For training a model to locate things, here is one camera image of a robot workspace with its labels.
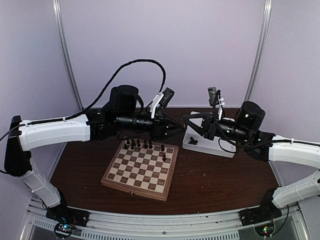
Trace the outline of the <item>dark pawn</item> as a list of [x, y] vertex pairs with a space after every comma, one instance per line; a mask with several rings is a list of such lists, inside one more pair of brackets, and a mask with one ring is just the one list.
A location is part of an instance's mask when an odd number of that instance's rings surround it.
[[165, 162], [166, 160], [167, 160], [167, 157], [166, 157], [166, 155], [164, 154], [164, 155], [162, 156], [162, 161]]

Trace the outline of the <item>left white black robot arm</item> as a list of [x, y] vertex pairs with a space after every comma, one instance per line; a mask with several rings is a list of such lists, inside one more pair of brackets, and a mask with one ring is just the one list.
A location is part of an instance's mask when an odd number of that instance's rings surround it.
[[138, 88], [120, 85], [111, 89], [109, 101], [102, 108], [86, 109], [79, 116], [30, 121], [16, 115], [7, 133], [4, 172], [21, 179], [55, 217], [67, 222], [72, 211], [62, 191], [36, 169], [31, 150], [60, 143], [100, 141], [120, 131], [149, 133], [152, 140], [164, 140], [183, 128], [161, 112], [173, 96], [174, 91], [166, 88], [152, 100], [148, 112], [136, 111], [137, 103], [143, 103]]

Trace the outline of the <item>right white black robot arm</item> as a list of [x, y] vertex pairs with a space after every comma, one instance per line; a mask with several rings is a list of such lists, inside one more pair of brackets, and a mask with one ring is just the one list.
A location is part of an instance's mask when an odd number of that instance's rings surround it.
[[[183, 116], [183, 122], [197, 132], [201, 137], [213, 140], [219, 137], [228, 143], [242, 148], [251, 158], [263, 162], [289, 162], [320, 168], [320, 145], [285, 138], [259, 128], [265, 117], [265, 111], [256, 103], [242, 103], [234, 120], [218, 118], [217, 113], [201, 112]], [[276, 208], [281, 209], [292, 203], [319, 195], [320, 172], [265, 193], [262, 206], [256, 210], [259, 220], [268, 220]]]

